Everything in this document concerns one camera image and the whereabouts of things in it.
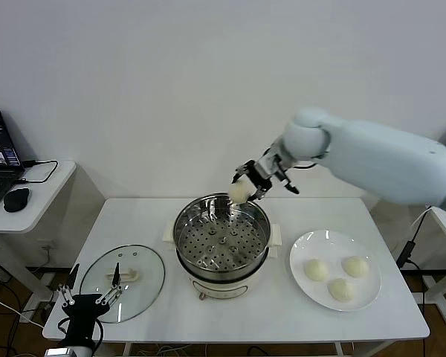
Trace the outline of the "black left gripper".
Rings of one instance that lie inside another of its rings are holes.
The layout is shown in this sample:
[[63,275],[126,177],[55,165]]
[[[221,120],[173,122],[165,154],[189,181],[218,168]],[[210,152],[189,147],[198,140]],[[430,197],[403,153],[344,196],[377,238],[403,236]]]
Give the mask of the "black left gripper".
[[62,310],[69,318],[64,341],[92,341],[97,319],[106,314],[109,304],[114,304],[121,296],[120,264],[116,263],[111,287],[105,293],[72,295],[80,264],[72,268],[65,284],[59,284],[57,291],[64,302]]

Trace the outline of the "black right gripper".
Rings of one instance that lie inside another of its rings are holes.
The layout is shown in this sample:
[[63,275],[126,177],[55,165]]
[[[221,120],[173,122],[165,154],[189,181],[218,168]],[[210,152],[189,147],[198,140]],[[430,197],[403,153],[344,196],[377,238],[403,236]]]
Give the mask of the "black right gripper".
[[288,152],[283,143],[272,143],[270,148],[261,158],[249,160],[238,166],[233,176],[232,183],[245,177],[249,182],[254,183],[256,190],[247,198],[248,202],[261,200],[272,188],[270,178],[275,176],[284,185],[288,184],[286,171],[288,170]]

